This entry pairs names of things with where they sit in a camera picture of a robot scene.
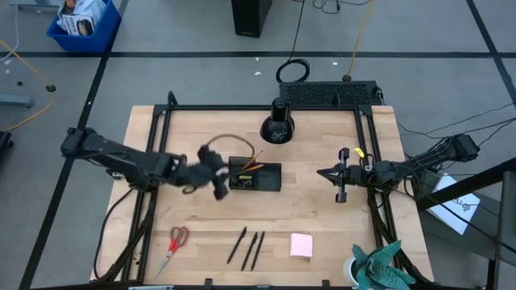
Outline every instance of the plant leaf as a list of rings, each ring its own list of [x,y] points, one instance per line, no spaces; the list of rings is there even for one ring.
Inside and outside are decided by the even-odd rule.
[[[373,281],[371,286],[372,286],[371,288],[374,289],[374,290],[386,290],[387,289],[386,286],[384,286],[382,284],[379,284],[376,281]]]
[[[368,260],[368,255],[365,254],[364,250],[362,250],[361,247],[353,244],[353,255],[356,259],[356,267],[358,269],[362,268],[364,266],[364,263]]]
[[[410,290],[409,286],[396,275],[393,271],[390,271],[387,267],[379,270],[378,274],[371,276],[371,279],[379,284],[384,285],[386,288],[393,290]]]
[[[370,259],[375,259],[376,263],[380,263],[382,266],[387,267],[394,255],[402,248],[402,241],[398,240],[384,247],[381,251],[371,255]]]
[[[368,290],[373,283],[372,279],[367,276],[364,267],[356,273],[356,282],[358,282],[358,290]]]
[[[404,271],[402,271],[400,269],[397,269],[395,267],[389,266],[389,270],[394,272],[395,275],[400,277],[400,279],[403,280],[403,282],[405,282],[407,284],[414,284],[414,283],[416,283],[416,279],[414,279],[411,275],[405,273]]]

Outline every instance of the wooden tabletop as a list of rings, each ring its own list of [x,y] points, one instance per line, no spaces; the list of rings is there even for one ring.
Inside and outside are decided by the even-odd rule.
[[[404,160],[393,108],[373,107],[383,160]],[[169,185],[160,187],[149,249],[146,284],[203,284],[212,278],[216,285],[349,285],[343,276],[343,263],[352,256],[352,245],[369,252],[375,248],[371,215],[364,188],[347,186],[347,203],[335,203],[337,188],[316,174],[338,162],[342,147],[358,147],[356,124],[352,112],[294,111],[296,122],[293,140],[283,145],[266,143],[259,134],[268,111],[174,111],[167,140],[167,152],[186,154],[189,162],[198,162],[198,148],[210,138],[222,134],[241,135],[264,150],[260,162],[282,164],[282,187],[279,193],[230,191],[216,201],[212,186],[200,188],[192,195]],[[135,106],[127,127],[124,144],[144,151],[152,119],[152,106]],[[364,130],[371,152],[367,122]],[[155,150],[162,123],[158,126]],[[234,139],[220,139],[210,146],[222,156],[250,156],[250,149]],[[352,151],[348,164],[357,164]],[[110,207],[127,191],[125,181],[115,181]],[[104,273],[127,244],[136,194],[127,198],[111,214],[98,259]],[[397,236],[414,265],[428,279],[433,279],[425,240],[413,200],[405,195],[390,196]],[[187,226],[191,234],[187,244],[171,258],[155,279],[169,247],[172,226]],[[233,260],[227,257],[244,227],[248,233]],[[255,271],[246,271],[242,262],[255,232],[265,231],[265,239]],[[289,257],[289,236],[310,234],[314,238],[311,259]],[[135,277],[140,252],[131,267]]]

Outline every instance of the cable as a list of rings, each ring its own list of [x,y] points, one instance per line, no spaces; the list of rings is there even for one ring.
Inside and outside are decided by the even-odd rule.
[[[322,0],[321,6],[315,5],[315,0],[313,0],[312,6],[314,6],[315,9],[319,9],[326,14],[338,14],[340,12],[340,4],[338,1],[334,1],[334,2],[337,4],[337,11],[334,11],[334,12],[324,10],[324,6],[328,3],[328,0]]]
[[[100,279],[100,276],[98,275],[97,271],[97,259],[98,259],[98,252],[100,251],[100,246],[102,245],[102,239],[104,238],[104,229],[106,228],[107,219],[110,217],[111,213],[113,212],[113,209],[120,204],[124,199],[126,199],[129,194],[134,189],[129,189],[122,197],[120,197],[114,204],[111,206],[110,210],[107,211],[106,217],[104,218],[104,222],[102,222],[102,227],[100,229],[100,237],[98,237],[98,244],[97,244],[97,250],[95,251],[95,258],[94,258],[94,275],[97,280]]]
[[[460,219],[462,222],[465,222],[466,224],[468,224],[469,226],[471,226],[473,229],[475,230],[478,230],[479,233],[483,234],[484,236],[486,236],[487,238],[491,239],[493,242],[497,243],[497,244],[500,244],[501,246],[503,246],[504,248],[506,248],[507,250],[513,252],[514,254],[516,254],[516,250],[507,245],[506,243],[498,240],[497,238],[494,238],[492,237],[491,235],[487,234],[486,232],[484,232],[481,228],[479,228],[478,226],[475,226],[473,225],[471,222],[468,222],[466,221],[465,219],[463,219],[460,215],[458,215],[457,213],[455,213],[453,210],[449,209],[447,206],[439,203],[436,199],[434,199],[432,196],[430,195],[423,195],[423,197],[431,200],[432,202],[434,202],[436,205],[441,205],[443,208],[445,208],[445,210],[447,210],[448,212],[450,212],[451,214],[453,214],[456,218]]]
[[[409,170],[412,172],[413,176],[416,178],[418,184],[419,184],[419,187],[421,187],[421,183],[420,183],[420,180],[419,180],[419,177],[417,175],[415,175],[415,172],[409,168]],[[437,201],[436,199],[434,199],[431,195],[429,194],[424,194],[422,193],[422,191],[419,191],[419,193],[421,194],[422,198],[427,198],[429,199],[430,201],[434,202],[436,205],[441,205],[445,210],[447,210],[448,212],[450,212],[451,214],[453,214],[456,218],[459,218],[462,222],[465,222],[466,224],[468,224],[469,226],[471,226],[473,229],[475,230],[478,230],[479,233],[483,234],[484,236],[486,236],[487,238],[491,239],[493,242],[497,243],[497,244],[500,244],[501,246],[503,246],[504,248],[506,248],[507,250],[513,252],[516,254],[516,250],[507,245],[506,243],[498,240],[497,238],[494,238],[492,237],[491,235],[487,234],[486,232],[484,232],[481,228],[479,228],[478,226],[475,226],[473,225],[471,222],[468,222],[466,221],[465,219],[463,219],[460,215],[458,215],[457,213],[455,213],[453,210],[449,209],[446,205],[440,203],[439,201]]]
[[[496,108],[496,109],[486,110],[485,112],[482,112],[482,113],[479,113],[479,114],[473,115],[473,116],[468,117],[468,118],[466,118],[466,119],[464,119],[464,120],[460,120],[460,121],[458,121],[458,122],[453,122],[453,123],[448,124],[448,125],[446,125],[446,126],[441,126],[441,127],[439,127],[439,128],[435,128],[434,130],[429,130],[428,132],[425,132],[425,134],[434,133],[434,132],[436,132],[436,131],[439,131],[439,130],[442,130],[442,129],[446,129],[446,128],[448,128],[448,127],[451,127],[451,126],[454,126],[454,125],[457,125],[457,124],[461,124],[462,122],[469,121],[469,120],[471,120],[471,119],[473,119],[473,118],[477,118],[477,117],[480,117],[480,116],[482,116],[482,115],[484,115],[484,114],[487,114],[487,113],[490,113],[490,112],[494,112],[494,111],[498,111],[498,110],[504,109],[504,108],[506,108],[506,107],[508,107],[508,106],[512,106],[512,105],[514,105],[514,103],[513,103],[513,102],[511,102],[511,103],[509,103],[509,104],[507,104],[507,105],[501,106],[501,107],[499,107],[499,108]]]
[[[495,123],[495,124],[491,124],[491,125],[488,125],[488,126],[483,126],[483,127],[480,127],[480,128],[476,128],[476,129],[471,129],[471,130],[466,130],[464,132],[462,132],[462,134],[466,134],[466,133],[471,133],[471,132],[475,132],[475,131],[481,131],[481,130],[484,130],[484,129],[488,129],[488,128],[491,128],[491,127],[494,127],[494,126],[498,126],[498,125],[501,125],[501,124],[504,124],[504,123],[511,123],[512,121],[516,120],[516,118],[510,118],[510,119],[507,119],[505,121],[501,121],[501,122],[498,122],[498,123]],[[428,135],[427,133],[422,133],[422,132],[417,132],[417,131],[414,131],[414,130],[409,130],[407,129],[405,126],[403,126],[400,122],[396,122],[401,128],[403,128],[403,130],[407,131],[407,132],[410,132],[410,133],[415,133],[417,135],[423,135],[429,139],[445,139],[445,138],[448,138],[449,136],[439,136],[439,137],[434,137],[434,136],[430,136]]]
[[[422,185],[426,185],[426,186],[428,186],[429,188],[434,189],[434,187],[433,187],[433,186],[429,185],[429,184],[428,184],[428,183],[426,183],[426,182],[423,182],[423,183],[422,183]],[[486,208],[485,206],[483,206],[483,205],[481,205],[481,204],[476,204],[476,205],[475,205],[475,204],[461,204],[461,203],[459,203],[459,202],[458,202],[458,201],[456,201],[456,200],[451,200],[451,201],[452,201],[453,203],[456,203],[457,205],[478,206],[478,207],[481,207],[482,209],[484,209],[485,211],[487,211],[487,212],[491,213],[493,216],[495,216],[495,217],[497,217],[497,216],[498,216],[498,214],[494,213],[491,209],[488,209],[488,208]]]
[[[216,135],[215,137],[210,139],[210,141],[206,142],[206,146],[210,146],[213,142],[215,142],[215,141],[217,141],[219,139],[222,139],[222,138],[233,138],[233,139],[237,139],[237,140],[240,140],[240,141],[246,143],[251,148],[251,150],[252,150],[251,157],[253,157],[255,155],[255,147],[252,146],[251,142],[249,142],[244,137],[240,137],[238,135],[233,135],[233,134],[220,134],[220,135]]]
[[[364,1],[364,2],[358,2],[358,3],[355,3],[355,2],[348,2],[348,1],[338,0],[337,2],[338,2],[338,3],[348,4],[348,5],[360,6],[360,5],[367,4],[367,3],[371,2],[371,1],[372,1],[372,0],[368,0],[368,1]]]
[[[18,31],[18,0],[15,0],[15,33],[16,33],[16,46],[13,48],[11,52],[9,52],[6,56],[4,56],[0,63],[2,63],[4,60],[9,58],[9,56],[12,56],[13,52],[15,52],[18,49],[19,46],[19,31]]]
[[[484,144],[485,142],[487,142],[489,139],[491,139],[491,137],[493,137],[499,130],[501,130],[503,127],[511,124],[515,119],[513,119],[512,121],[509,121],[508,123],[498,127],[498,129],[496,129],[488,138],[484,139],[484,141],[480,142],[478,144],[478,147],[482,146],[482,144]]]
[[[432,174],[435,174],[437,176],[445,176],[444,174],[440,174],[440,173],[437,173],[437,172],[431,172]],[[474,176],[478,173],[446,173],[446,175],[449,175],[449,176]]]
[[[365,18],[362,21],[362,25],[360,25],[360,30],[358,31],[358,36],[356,37],[355,48],[353,49],[353,54],[352,54],[352,62],[349,64],[349,69],[347,70],[347,75],[350,78],[352,75],[353,65],[355,65],[355,55],[356,55],[356,51],[358,50],[358,43],[360,42],[360,37],[362,36],[362,33],[364,33],[365,24],[369,20],[369,15],[371,14],[373,5],[374,5],[374,0],[371,0],[369,2],[368,12],[365,14]]]
[[[14,54],[23,64],[25,64],[28,68],[30,68],[31,71],[34,72],[38,77],[48,81],[47,77],[45,77],[40,71],[35,69],[31,64],[29,64],[26,60],[24,60],[17,52],[15,52],[12,48],[10,48],[10,46],[7,45],[7,43],[5,43],[1,39],[0,39],[0,44],[3,45],[5,48],[7,48],[7,50],[10,51],[10,53]],[[48,104],[42,110],[39,110],[38,112],[33,114],[31,117],[22,120],[18,124],[14,125],[14,126],[11,126],[11,127],[7,128],[7,129],[5,129],[4,131],[12,131],[14,129],[18,129],[19,127],[25,125],[27,122],[30,122],[31,120],[33,120],[34,118],[38,117],[42,113],[48,111],[48,109],[50,109],[50,107],[52,107],[52,104],[54,103],[55,93],[53,93],[53,92],[55,90],[56,90],[56,86],[55,85],[51,85],[51,82],[48,82],[48,84],[47,84],[47,91],[50,93],[50,101],[48,102]]]
[[[300,77],[297,81],[306,81],[306,79],[308,79],[308,76],[310,75],[310,64],[308,63],[308,61],[302,60],[302,59],[292,60],[293,52],[296,49],[296,42],[298,41],[299,27],[301,26],[303,10],[305,9],[305,1],[306,0],[303,0],[303,2],[301,4],[301,12],[299,13],[298,28],[296,29],[296,36],[293,39],[293,46],[292,46],[292,51],[290,52],[290,57],[276,71],[276,81],[280,84],[283,83],[283,80],[281,79],[281,71],[283,70],[283,68],[286,68],[290,64],[300,64],[305,68],[305,74],[302,77]]]

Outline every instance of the yellow cable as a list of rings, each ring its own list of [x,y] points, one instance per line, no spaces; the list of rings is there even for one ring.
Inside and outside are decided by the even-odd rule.
[[[352,74],[353,65],[355,64],[355,54],[356,54],[356,51],[358,50],[358,43],[360,42],[360,37],[362,36],[362,33],[364,32],[365,24],[369,20],[369,15],[371,14],[373,4],[374,4],[374,0],[371,0],[371,2],[368,5],[368,12],[365,14],[365,18],[362,21],[362,25],[360,25],[360,30],[358,31],[358,36],[356,37],[355,49],[353,49],[352,62],[349,64],[349,69],[347,71],[348,76],[351,76],[351,74]]]
[[[35,69],[35,67],[33,67],[31,64],[29,64],[26,60],[24,60],[18,53],[16,53],[16,51],[14,51],[12,48],[10,48],[9,45],[7,45],[7,43],[5,43],[3,40],[0,39],[0,44],[3,45],[5,48],[7,48],[7,50],[9,52],[11,52],[12,54],[14,54],[23,64],[25,64],[28,68],[31,69],[32,72],[34,72],[38,77],[44,79],[44,80],[48,80],[44,75],[43,73],[41,73],[40,71],[38,71],[37,69]],[[52,106],[52,104],[54,103],[54,96],[55,94],[54,93],[50,93],[50,101],[48,102],[48,104],[40,111],[36,112],[35,114],[33,114],[31,117],[29,118],[26,118],[25,120],[19,122],[18,124],[14,125],[14,126],[11,126],[7,129],[5,129],[4,131],[12,131],[14,129],[18,129],[19,127],[23,126],[25,123],[31,121],[32,119],[38,117],[39,115],[41,115],[42,113],[46,112],[48,109],[50,109],[50,107]]]

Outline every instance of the pink sticky note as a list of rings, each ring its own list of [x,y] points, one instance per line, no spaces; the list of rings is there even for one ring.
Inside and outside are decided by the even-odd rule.
[[[290,255],[295,257],[312,257],[314,239],[309,234],[290,235]]]

